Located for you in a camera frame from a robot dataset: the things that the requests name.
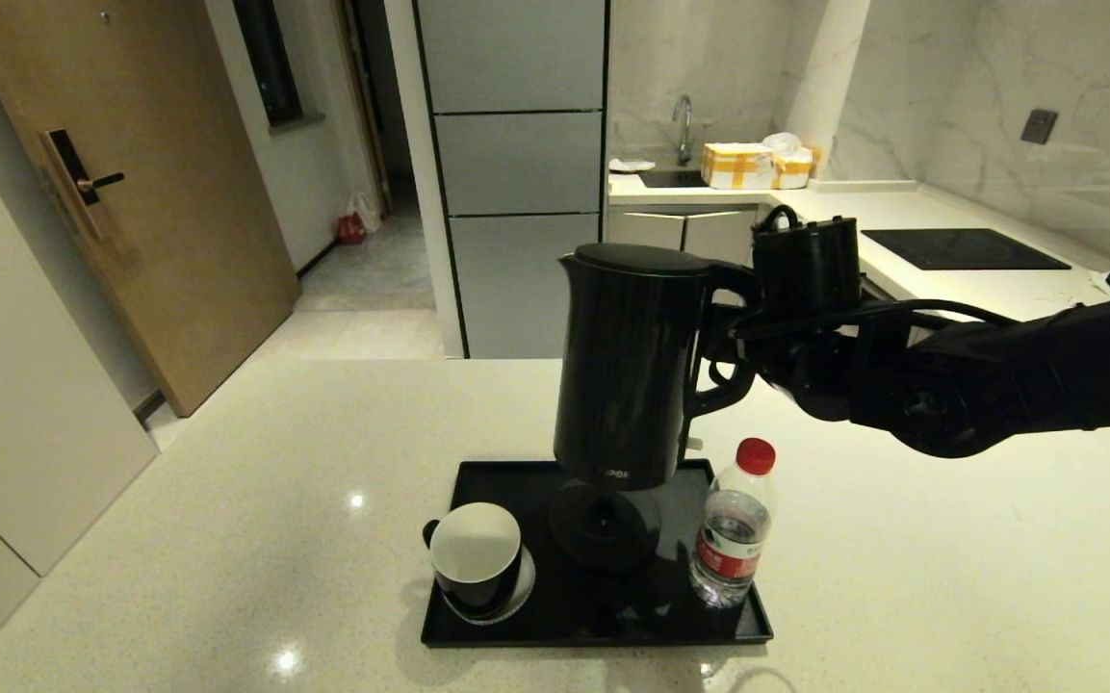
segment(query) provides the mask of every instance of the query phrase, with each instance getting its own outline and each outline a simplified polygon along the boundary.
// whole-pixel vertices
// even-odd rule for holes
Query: kitchen counter
[[[0,692],[1110,690],[1110,430],[938,460],[763,383],[692,433],[778,451],[770,644],[427,650],[420,528],[460,461],[549,459],[558,373],[248,364],[0,631]]]
[[[610,175],[612,209],[656,203],[738,202],[790,205],[807,220],[841,214],[871,228],[993,228],[999,233],[1072,264],[1068,271],[920,271],[879,242],[859,234],[859,268],[897,299],[946,299],[1028,321],[1074,303],[1108,295],[1091,285],[1088,271],[1109,271],[1110,259],[1047,229],[915,181],[819,183],[805,190],[650,189],[639,177]]]

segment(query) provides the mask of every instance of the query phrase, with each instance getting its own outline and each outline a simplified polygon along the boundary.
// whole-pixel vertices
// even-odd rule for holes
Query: black tray
[[[537,582],[525,605],[494,625],[463,622],[432,584],[422,627],[428,647],[756,645],[773,639],[755,587],[734,610],[710,610],[692,592],[687,558],[713,481],[707,460],[684,461],[650,492],[662,512],[657,555],[632,574],[595,574],[555,544],[546,510],[567,481],[555,462],[461,462],[453,509],[490,502],[509,510]]]

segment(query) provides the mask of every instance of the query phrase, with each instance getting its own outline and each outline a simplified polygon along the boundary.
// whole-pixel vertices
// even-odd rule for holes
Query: plastic water bottle
[[[775,461],[773,444],[745,439],[736,463],[713,482],[692,556],[692,587],[709,606],[737,606],[751,589],[773,525]]]

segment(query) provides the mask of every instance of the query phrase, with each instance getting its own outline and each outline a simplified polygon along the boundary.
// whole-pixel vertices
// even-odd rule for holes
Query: door handle
[[[67,178],[75,185],[83,205],[95,205],[101,201],[100,194],[97,194],[98,188],[118,183],[127,177],[115,172],[115,174],[93,179],[84,169],[83,162],[80,161],[80,154],[75,152],[75,143],[71,141],[71,135],[65,130],[52,130],[43,137],[49,139],[50,147],[58,154],[58,162],[62,164],[63,170],[67,170]]]
[[[98,179],[89,180],[87,177],[81,177],[75,181],[75,188],[80,189],[80,192],[93,192],[98,188],[105,188],[107,184],[119,183],[123,179],[127,179],[127,174],[122,172],[115,172],[115,174],[110,174],[107,177],[98,177]]]
[[[59,194],[62,210],[67,211],[71,219],[79,220],[79,225],[83,225],[93,240],[103,241],[105,232],[102,231],[102,225],[113,228],[113,217],[103,207],[98,205],[101,198],[97,194],[97,189],[118,183],[127,179],[127,175],[115,172],[98,179],[90,177],[83,169],[83,162],[80,162],[75,145],[71,143],[65,130],[40,133],[40,145],[49,159],[50,168],[54,171],[54,184],[64,192]]]

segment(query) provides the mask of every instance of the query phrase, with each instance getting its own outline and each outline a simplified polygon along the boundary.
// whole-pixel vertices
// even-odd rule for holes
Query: red bottle cap
[[[778,452],[765,440],[747,438],[738,444],[735,461],[746,473],[765,476],[773,471],[774,462],[778,461]]]

